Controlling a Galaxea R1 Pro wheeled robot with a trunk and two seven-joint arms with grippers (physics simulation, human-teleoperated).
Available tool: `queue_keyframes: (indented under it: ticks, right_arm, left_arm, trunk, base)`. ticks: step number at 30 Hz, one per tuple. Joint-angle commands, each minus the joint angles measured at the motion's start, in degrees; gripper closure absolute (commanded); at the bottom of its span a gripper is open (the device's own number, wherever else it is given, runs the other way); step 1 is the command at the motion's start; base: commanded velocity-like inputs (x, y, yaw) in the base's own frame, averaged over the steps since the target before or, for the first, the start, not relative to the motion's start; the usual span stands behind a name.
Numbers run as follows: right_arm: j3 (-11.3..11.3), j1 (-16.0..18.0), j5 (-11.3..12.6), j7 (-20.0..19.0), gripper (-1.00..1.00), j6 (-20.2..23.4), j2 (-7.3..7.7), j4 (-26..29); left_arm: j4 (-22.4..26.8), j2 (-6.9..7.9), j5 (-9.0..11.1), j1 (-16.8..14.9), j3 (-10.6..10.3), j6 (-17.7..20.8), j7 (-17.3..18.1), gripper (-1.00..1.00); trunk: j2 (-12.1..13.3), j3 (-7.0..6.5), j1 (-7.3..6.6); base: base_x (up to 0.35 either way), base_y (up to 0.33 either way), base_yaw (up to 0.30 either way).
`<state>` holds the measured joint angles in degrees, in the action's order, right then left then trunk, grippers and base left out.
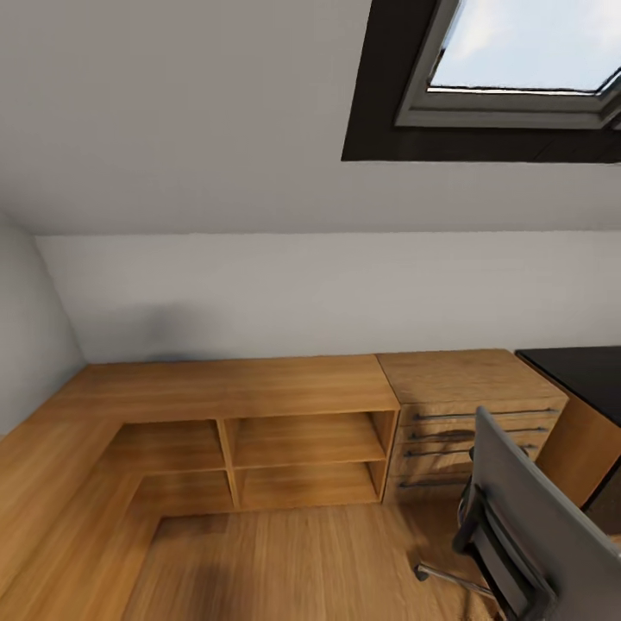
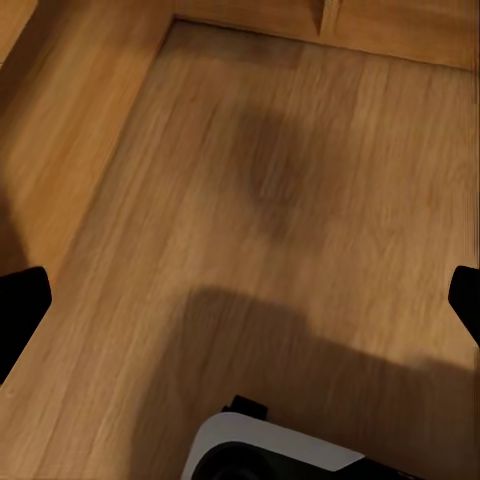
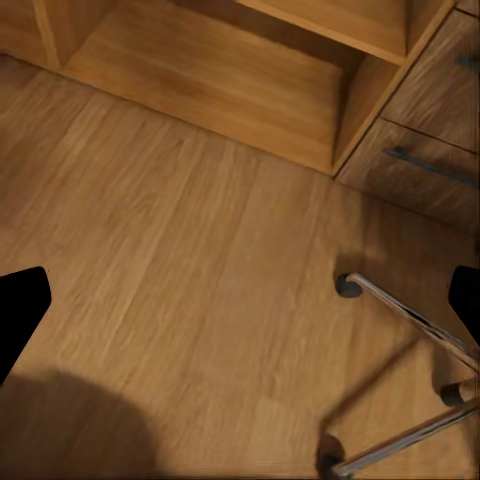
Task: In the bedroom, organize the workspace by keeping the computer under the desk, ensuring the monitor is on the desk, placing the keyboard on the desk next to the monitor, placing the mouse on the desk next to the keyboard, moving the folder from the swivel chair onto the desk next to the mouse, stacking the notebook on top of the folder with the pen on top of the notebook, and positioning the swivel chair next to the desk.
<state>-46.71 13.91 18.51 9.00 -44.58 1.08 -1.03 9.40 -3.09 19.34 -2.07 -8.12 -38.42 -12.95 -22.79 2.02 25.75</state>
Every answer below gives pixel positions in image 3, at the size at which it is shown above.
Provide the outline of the swivel chair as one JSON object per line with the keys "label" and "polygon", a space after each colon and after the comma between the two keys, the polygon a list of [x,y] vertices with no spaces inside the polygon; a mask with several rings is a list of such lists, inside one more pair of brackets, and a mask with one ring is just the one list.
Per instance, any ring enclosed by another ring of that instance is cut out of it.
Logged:
{"label": "swivel chair", "polygon": [[[480,237],[473,244],[472,250],[475,259],[480,263]],[[364,290],[368,291],[373,297],[385,303],[387,307],[393,309],[395,313],[412,323],[417,329],[442,345],[459,361],[462,361],[480,375],[480,351],[473,349],[431,319],[427,319],[425,315],[397,299],[395,295],[391,295],[389,291],[379,287],[371,279],[353,271],[353,273],[341,275],[337,279],[337,287],[339,288],[339,297],[345,299],[355,299],[355,297],[362,295]],[[339,457],[333,455],[325,455],[320,468],[320,480],[351,480],[351,473],[356,473],[381,459],[386,459],[397,451],[451,427],[455,423],[475,415],[475,413],[479,413],[480,376],[465,379],[460,383],[445,385],[441,388],[440,396],[443,403],[450,407],[449,411],[445,411],[442,415],[437,415],[437,417],[433,417],[433,419],[429,419],[396,437],[387,439],[387,441],[383,441],[372,449],[359,453],[359,455],[349,457],[347,460],[339,459]]]}

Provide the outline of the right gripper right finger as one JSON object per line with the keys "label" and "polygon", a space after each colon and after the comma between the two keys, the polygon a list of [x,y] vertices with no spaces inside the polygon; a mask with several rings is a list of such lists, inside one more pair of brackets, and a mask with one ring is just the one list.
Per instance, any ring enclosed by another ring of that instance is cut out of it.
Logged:
{"label": "right gripper right finger", "polygon": [[480,270],[458,266],[452,277],[447,301],[480,347]]}

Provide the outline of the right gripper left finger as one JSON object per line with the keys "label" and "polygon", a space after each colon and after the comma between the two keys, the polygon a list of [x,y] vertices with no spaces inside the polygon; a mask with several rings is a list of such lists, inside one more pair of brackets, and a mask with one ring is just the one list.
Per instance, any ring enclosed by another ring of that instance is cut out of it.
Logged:
{"label": "right gripper left finger", "polygon": [[44,267],[0,277],[0,385],[51,303],[50,284]]}

